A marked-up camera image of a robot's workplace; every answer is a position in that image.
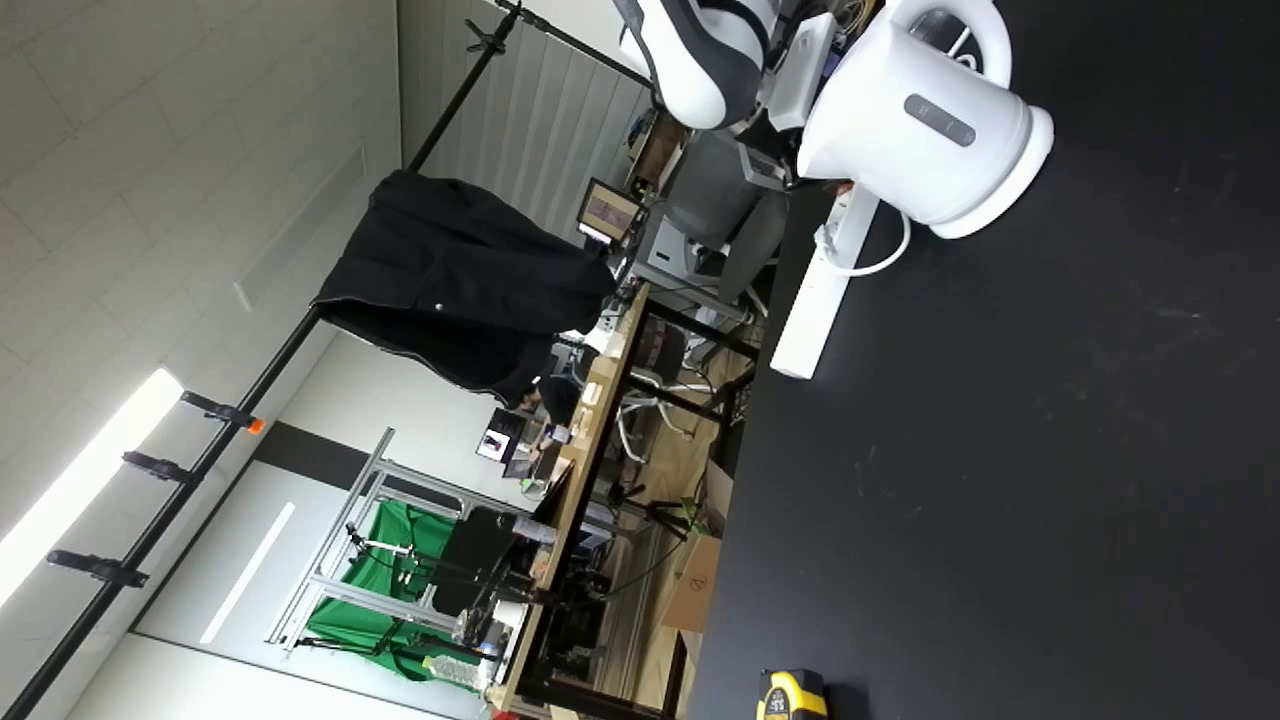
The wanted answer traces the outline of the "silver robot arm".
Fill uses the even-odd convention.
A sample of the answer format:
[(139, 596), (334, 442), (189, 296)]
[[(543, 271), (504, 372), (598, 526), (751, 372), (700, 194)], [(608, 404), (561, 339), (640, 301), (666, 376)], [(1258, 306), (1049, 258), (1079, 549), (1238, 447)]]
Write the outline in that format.
[(658, 100), (698, 131), (740, 129), (802, 0), (613, 0)]

